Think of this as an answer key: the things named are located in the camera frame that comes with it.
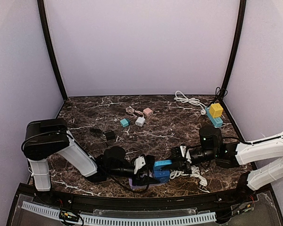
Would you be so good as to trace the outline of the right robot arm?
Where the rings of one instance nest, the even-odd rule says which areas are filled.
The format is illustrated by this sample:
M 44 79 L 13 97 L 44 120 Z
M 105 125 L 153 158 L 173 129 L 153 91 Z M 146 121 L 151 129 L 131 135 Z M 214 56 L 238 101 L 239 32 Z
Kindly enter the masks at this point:
M 207 180 L 200 174 L 197 165 L 214 160 L 216 165 L 225 168 L 237 168 L 251 162 L 274 159 L 268 165 L 243 173 L 237 184 L 237 190 L 252 192 L 283 178 L 283 132 L 262 140 L 242 141 L 232 137 L 232 143 L 226 143 L 227 137 L 221 129 L 207 125 L 199 130 L 200 144 L 181 145 L 171 150 L 170 179 L 190 176 L 200 179 L 201 187 L 207 186 Z

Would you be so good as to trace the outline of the dark blue cube socket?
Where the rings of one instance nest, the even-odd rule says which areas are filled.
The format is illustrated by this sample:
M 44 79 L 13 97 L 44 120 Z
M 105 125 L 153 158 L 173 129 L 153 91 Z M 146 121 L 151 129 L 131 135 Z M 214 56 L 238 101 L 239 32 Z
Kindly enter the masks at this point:
M 167 183 L 170 179 L 170 171 L 168 170 L 155 170 L 154 178 L 161 184 Z

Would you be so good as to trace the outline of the teal power strip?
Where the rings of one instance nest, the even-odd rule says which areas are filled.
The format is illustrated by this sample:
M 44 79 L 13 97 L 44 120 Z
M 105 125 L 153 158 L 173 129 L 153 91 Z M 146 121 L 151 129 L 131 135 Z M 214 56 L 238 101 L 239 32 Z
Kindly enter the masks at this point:
M 220 128 L 220 127 L 222 127 L 222 125 L 223 125 L 223 120 L 221 119 L 221 117 L 213 118 L 212 115 L 210 114 L 208 108 L 205 108 L 205 111 L 206 111 L 206 115 L 208 116 L 208 118 L 210 119 L 210 121 L 212 122 L 212 124 L 213 124 L 213 126 L 214 126 L 215 128 Z

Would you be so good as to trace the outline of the purple power strip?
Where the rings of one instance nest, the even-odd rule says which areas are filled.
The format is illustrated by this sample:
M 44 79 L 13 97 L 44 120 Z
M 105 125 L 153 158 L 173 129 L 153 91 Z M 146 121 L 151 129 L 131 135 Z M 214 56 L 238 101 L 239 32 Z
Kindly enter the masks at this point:
M 129 178 L 129 185 L 132 189 L 145 188 L 147 185 L 156 184 L 157 182 L 151 172 L 149 175 L 144 173 L 134 178 Z

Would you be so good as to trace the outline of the blue adapter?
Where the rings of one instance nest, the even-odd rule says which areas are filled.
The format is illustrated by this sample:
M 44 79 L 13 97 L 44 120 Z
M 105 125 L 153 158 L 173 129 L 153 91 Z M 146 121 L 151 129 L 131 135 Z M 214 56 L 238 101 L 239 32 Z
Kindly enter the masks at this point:
M 163 161 L 156 161 L 154 162 L 153 169 L 154 170 L 163 170 L 165 166 L 171 165 L 172 161 L 171 160 L 163 160 Z

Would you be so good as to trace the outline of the white charger cube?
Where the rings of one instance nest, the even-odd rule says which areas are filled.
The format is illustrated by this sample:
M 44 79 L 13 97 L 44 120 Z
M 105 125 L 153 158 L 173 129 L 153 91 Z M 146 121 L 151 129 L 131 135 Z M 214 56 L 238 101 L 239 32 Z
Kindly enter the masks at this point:
M 145 123 L 146 119 L 144 117 L 138 117 L 135 121 L 135 125 L 142 127 Z

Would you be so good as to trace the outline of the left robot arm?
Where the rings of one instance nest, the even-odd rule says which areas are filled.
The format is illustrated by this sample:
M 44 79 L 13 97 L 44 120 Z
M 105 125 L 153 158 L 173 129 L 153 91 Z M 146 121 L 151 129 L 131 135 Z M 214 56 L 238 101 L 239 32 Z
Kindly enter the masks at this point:
M 53 154 L 62 156 L 92 183 L 111 178 L 119 184 L 116 178 L 124 177 L 129 178 L 133 186 L 142 186 L 142 192 L 160 184 L 154 175 L 153 155 L 142 154 L 129 162 L 124 148 L 112 146 L 94 158 L 74 139 L 67 122 L 61 118 L 30 122 L 21 150 L 29 162 L 34 186 L 41 192 L 51 190 L 47 158 Z

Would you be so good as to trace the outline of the yellow cube socket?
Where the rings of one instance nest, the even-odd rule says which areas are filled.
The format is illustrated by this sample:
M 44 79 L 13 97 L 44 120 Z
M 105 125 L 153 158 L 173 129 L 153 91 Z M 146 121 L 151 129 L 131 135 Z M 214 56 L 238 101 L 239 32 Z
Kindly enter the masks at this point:
M 221 117 L 223 110 L 223 107 L 219 103 L 215 103 L 210 106 L 209 113 L 213 118 L 218 118 Z

